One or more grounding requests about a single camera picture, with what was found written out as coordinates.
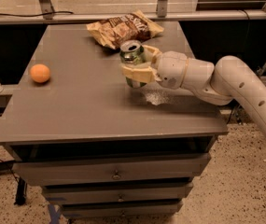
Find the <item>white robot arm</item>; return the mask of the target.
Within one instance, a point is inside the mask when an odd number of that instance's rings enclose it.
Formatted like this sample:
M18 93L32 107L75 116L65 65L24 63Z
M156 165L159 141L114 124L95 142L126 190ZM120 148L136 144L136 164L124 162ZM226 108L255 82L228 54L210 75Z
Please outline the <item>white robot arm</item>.
M156 82L166 89L184 89L197 98L226 105L236 100L266 137L266 86L242 60L224 56L217 63L129 40L120 46L122 74L132 87Z

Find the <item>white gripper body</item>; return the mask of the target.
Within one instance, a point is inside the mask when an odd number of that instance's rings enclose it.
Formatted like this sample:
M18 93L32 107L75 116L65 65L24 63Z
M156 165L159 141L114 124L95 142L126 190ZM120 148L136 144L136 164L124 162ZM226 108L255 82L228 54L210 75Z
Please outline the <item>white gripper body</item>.
M184 53L167 51L155 62L155 80L164 88L178 89L186 73L188 57Z

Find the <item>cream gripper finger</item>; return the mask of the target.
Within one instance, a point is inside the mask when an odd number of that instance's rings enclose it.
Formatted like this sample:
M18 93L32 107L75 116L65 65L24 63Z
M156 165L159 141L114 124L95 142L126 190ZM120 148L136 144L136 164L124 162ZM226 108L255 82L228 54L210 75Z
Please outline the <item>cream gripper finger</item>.
M150 83L156 79L157 71L151 67L151 63L141 63L138 65L124 64L121 70L124 76L134 81Z
M161 51L156 48L156 47L152 47L149 45L144 45L143 46L143 58L144 58L144 63L143 66L144 67L156 67L157 66L157 60L159 58L159 56L161 55Z

